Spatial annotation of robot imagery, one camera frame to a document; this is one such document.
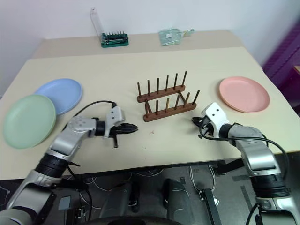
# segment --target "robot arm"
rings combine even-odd
[[[7,209],[0,212],[0,224],[29,225],[42,223],[49,213],[56,195],[51,189],[61,184],[62,174],[79,150],[82,141],[89,137],[113,137],[117,147],[116,135],[137,131],[137,126],[123,123],[122,110],[115,106],[107,114],[105,121],[98,118],[73,117],[64,130],[21,183],[7,204]]]
[[[247,138],[263,139],[262,133],[254,127],[229,124],[225,112],[217,103],[210,104],[202,114],[203,117],[192,119],[200,129],[200,138],[231,139],[230,144],[241,152],[256,195],[256,202],[262,211],[259,215],[261,224],[274,224],[275,220],[283,218],[284,224],[300,225],[299,211],[293,197],[287,191],[272,151],[263,140]]]

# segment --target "green plate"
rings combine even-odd
[[[52,101],[43,95],[21,98],[4,118],[3,135],[10,146],[26,149],[41,143],[52,131],[56,111]]]

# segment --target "beige tabletop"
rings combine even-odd
[[[156,89],[169,84],[179,73],[182,82],[187,71],[186,90],[191,100],[200,90],[195,110],[145,123],[144,105],[136,101],[140,82],[146,93],[147,80]],[[259,82],[270,95],[269,107],[258,113],[241,113],[228,107],[218,95],[220,82],[230,76],[245,76]],[[0,179],[24,178],[34,168],[57,134],[72,116],[90,102],[111,100],[125,111],[126,122],[136,124],[139,130],[129,135],[119,135],[119,148],[113,148],[112,139],[102,137],[83,142],[73,162],[75,173],[95,173],[129,168],[183,164],[239,158],[239,151],[228,142],[198,138],[198,129],[191,122],[211,102],[217,102],[226,112],[230,122],[260,129],[269,139],[278,142],[287,152],[300,149],[300,118],[289,106],[280,91],[272,84],[247,50],[240,47],[224,47],[196,50],[156,51],[144,53],[93,54],[33,59],[26,62],[18,76],[0,101],[0,122],[11,105],[32,94],[44,83],[57,78],[72,78],[80,82],[83,96],[71,111],[57,117],[52,133],[31,149],[16,150],[8,146],[0,136]],[[170,96],[169,106],[174,105],[176,95]],[[159,99],[159,108],[165,107],[166,97]],[[154,108],[155,100],[150,101]],[[82,113],[86,117],[104,116],[109,105],[99,104]],[[270,146],[274,153],[279,150]]]

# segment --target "white wall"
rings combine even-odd
[[[300,16],[299,0],[0,0],[0,95],[42,38],[95,35],[93,6],[107,32],[231,30],[261,65]]]

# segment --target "blue plate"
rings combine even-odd
[[[78,104],[83,94],[83,89],[77,81],[62,78],[44,84],[34,93],[50,98],[55,106],[56,114],[61,115]]]

